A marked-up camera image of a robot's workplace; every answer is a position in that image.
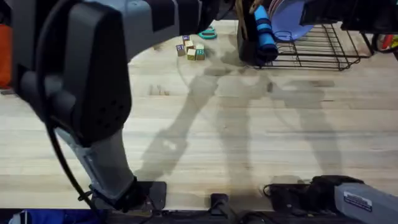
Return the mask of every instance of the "black wire rack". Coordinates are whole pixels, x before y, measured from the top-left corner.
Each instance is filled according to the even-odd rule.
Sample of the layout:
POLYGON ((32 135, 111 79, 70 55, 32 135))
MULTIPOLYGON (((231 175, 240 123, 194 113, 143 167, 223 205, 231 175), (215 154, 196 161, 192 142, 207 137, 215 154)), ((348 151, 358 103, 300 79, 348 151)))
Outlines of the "black wire rack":
POLYGON ((365 34, 335 28, 337 24, 316 25, 305 36, 290 42, 277 42, 279 55, 263 67, 274 68, 325 68, 342 71, 359 63, 362 58, 374 55, 365 34))

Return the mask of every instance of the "plate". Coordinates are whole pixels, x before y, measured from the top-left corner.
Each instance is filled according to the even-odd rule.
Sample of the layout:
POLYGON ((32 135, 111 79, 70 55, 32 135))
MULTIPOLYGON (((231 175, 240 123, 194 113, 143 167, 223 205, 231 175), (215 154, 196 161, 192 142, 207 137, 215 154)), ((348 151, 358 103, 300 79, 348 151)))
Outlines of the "plate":
POLYGON ((291 42, 304 36, 313 25, 300 25, 304 4, 310 0, 282 0, 271 15, 272 31, 277 39, 291 42))
POLYGON ((282 2, 283 0, 273 0, 272 1, 272 5, 269 7, 269 13, 268 16, 271 18, 273 13, 275 12, 275 8, 277 8, 277 6, 282 2))

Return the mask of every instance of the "blue cloth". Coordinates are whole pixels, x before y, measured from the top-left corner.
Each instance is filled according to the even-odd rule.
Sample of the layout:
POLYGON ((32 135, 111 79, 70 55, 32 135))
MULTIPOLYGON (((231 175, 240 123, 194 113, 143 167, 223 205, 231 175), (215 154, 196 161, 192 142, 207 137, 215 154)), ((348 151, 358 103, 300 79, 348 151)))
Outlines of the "blue cloth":
POLYGON ((27 209, 32 224, 97 224, 100 221, 91 210, 27 209))

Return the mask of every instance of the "wooden table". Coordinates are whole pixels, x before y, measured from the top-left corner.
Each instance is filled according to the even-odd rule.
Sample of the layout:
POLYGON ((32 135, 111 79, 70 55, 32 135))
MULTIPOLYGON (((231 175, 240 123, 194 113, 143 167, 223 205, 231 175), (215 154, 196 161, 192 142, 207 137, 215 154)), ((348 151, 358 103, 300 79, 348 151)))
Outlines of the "wooden table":
MULTIPOLYGON (((180 38, 129 64, 133 109, 124 127, 129 165, 168 183, 168 209, 208 206, 214 192, 269 208, 261 188, 344 174, 398 195, 398 63, 376 55, 343 72, 245 67, 236 21, 214 24, 202 62, 177 57, 180 38)), ((43 124, 0 96, 0 207, 86 208, 77 201, 43 124)), ((88 176, 65 144, 80 184, 88 176)))

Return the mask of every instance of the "black mount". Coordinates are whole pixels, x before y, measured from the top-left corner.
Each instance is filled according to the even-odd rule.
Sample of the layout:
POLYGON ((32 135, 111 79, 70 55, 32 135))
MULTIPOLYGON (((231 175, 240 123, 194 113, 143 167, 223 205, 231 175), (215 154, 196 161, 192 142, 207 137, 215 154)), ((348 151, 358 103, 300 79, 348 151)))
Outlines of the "black mount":
POLYGON ((114 208, 122 212, 162 210, 166 204, 167 185, 165 182, 135 181, 117 201, 109 200, 95 189, 91 188, 91 190, 93 193, 92 201, 100 209, 114 208))

